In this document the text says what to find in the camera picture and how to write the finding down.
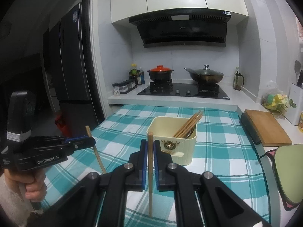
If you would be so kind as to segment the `person's left hand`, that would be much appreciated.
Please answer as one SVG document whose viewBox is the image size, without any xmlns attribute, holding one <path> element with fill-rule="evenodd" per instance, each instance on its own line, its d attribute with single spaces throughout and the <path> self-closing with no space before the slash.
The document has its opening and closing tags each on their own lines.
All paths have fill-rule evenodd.
<svg viewBox="0 0 303 227">
<path fill-rule="evenodd" d="M 44 200 L 47 187 L 44 183 L 46 175 L 43 169 L 31 173 L 19 173 L 4 169 L 5 183 L 9 189 L 19 194 L 21 198 L 26 198 L 31 202 L 41 202 Z M 19 183 L 25 186 L 25 193 L 21 193 Z"/>
</svg>

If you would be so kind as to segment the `white fuzzy left sleeve forearm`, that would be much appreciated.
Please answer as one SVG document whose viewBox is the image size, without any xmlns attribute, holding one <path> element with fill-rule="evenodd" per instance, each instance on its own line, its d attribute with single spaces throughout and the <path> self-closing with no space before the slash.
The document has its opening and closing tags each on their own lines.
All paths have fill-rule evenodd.
<svg viewBox="0 0 303 227">
<path fill-rule="evenodd" d="M 1 208 L 12 226 L 27 225 L 31 212 L 26 208 L 23 199 L 6 185 L 4 174 L 1 175 Z"/>
</svg>

